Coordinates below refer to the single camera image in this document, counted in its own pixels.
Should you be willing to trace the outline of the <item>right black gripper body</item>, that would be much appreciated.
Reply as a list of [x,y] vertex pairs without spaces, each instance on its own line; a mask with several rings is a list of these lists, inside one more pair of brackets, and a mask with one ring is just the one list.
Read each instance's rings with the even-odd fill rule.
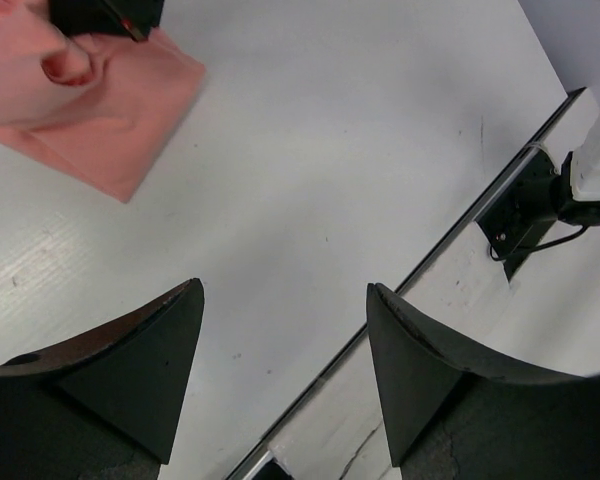
[[160,25],[164,0],[50,0],[51,23],[65,36],[103,34],[148,40]]

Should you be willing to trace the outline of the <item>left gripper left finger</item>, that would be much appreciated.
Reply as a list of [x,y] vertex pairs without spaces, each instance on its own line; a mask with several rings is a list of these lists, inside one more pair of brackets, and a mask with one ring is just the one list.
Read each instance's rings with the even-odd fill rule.
[[0,479],[155,479],[171,458],[201,330],[190,279],[0,365]]

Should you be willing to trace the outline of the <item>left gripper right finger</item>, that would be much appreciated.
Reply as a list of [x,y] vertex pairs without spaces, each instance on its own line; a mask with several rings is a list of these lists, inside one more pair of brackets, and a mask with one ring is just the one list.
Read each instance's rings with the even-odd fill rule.
[[381,284],[366,313],[390,460],[406,479],[600,479],[600,374],[493,350]]

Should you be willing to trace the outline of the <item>salmon pink t shirt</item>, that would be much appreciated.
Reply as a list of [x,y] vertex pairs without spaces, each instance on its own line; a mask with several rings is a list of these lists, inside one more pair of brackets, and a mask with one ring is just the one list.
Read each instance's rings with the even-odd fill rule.
[[0,144],[128,202],[190,111],[205,67],[161,29],[70,38],[44,1],[0,1]]

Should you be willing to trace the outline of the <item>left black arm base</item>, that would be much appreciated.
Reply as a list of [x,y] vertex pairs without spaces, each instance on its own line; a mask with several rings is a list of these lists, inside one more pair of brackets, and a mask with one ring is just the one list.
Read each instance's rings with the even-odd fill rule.
[[535,150],[512,183],[478,219],[490,258],[511,280],[534,253],[570,242],[590,227],[594,208],[571,199],[547,153]]

